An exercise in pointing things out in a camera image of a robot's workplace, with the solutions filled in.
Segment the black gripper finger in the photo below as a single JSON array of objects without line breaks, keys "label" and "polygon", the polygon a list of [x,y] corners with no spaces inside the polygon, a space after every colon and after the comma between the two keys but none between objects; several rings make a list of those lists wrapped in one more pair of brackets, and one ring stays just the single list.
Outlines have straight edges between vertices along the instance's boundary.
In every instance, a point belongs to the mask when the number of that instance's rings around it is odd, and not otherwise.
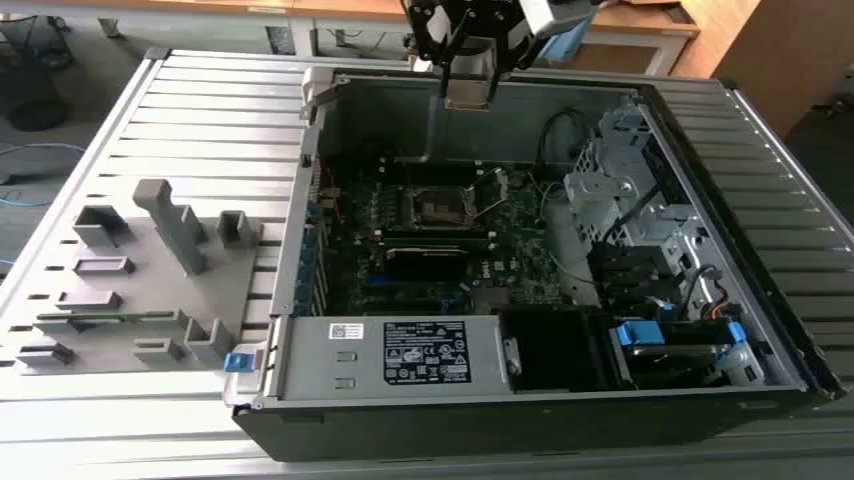
[{"label": "black gripper finger", "polygon": [[408,21],[413,30],[417,56],[441,70],[440,97],[448,108],[465,107],[465,82],[460,58],[469,37],[469,1],[408,2]]},{"label": "black gripper finger", "polygon": [[502,77],[525,61],[534,37],[529,29],[492,29],[493,45],[488,62],[488,103],[496,97]]}]

